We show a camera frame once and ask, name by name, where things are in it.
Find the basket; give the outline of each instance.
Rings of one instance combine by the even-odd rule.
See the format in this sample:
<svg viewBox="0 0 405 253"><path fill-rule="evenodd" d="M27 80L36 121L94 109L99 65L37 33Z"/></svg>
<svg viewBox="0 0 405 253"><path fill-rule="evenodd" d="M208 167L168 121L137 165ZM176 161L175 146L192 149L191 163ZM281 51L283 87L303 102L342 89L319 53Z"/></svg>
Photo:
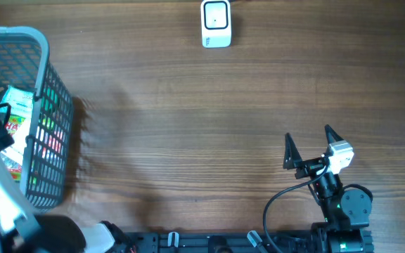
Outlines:
<svg viewBox="0 0 405 253"><path fill-rule="evenodd" d="M0 27L0 102L8 85L34 92L19 184L26 198L46 212L63 199L73 104L38 30Z"/></svg>

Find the wooden table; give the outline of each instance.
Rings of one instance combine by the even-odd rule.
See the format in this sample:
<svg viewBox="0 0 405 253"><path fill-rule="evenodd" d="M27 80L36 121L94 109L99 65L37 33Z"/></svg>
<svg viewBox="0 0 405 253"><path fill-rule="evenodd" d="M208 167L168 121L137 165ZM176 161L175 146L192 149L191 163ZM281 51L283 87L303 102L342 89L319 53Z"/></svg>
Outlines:
<svg viewBox="0 0 405 253"><path fill-rule="evenodd" d="M277 191L284 134L303 158L330 124L355 149L344 183L374 195L376 252L405 252L405 1L239 1L233 43L203 48L199 3L0 6L40 29L75 96L64 203L80 225L249 231ZM304 188L269 213L308 229Z"/></svg>

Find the gray plastic basket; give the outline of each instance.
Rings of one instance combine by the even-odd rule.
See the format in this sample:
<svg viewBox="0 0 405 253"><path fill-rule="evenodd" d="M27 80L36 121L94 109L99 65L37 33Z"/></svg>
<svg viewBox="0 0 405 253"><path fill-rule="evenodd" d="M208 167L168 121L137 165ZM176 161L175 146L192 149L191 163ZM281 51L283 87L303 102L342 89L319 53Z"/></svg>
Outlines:
<svg viewBox="0 0 405 253"><path fill-rule="evenodd" d="M8 85L34 92L20 189L40 211L63 198L72 98L49 62L46 37L31 27L0 27L0 102Z"/></svg>

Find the blurred white object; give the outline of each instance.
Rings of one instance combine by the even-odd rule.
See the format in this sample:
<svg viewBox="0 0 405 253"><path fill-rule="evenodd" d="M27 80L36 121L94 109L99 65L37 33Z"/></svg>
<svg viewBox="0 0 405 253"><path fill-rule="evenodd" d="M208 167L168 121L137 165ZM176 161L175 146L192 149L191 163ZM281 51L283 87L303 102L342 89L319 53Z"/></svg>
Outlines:
<svg viewBox="0 0 405 253"><path fill-rule="evenodd" d="M220 48L231 44L231 5L227 0L204 0L201 3L202 45Z"/></svg>

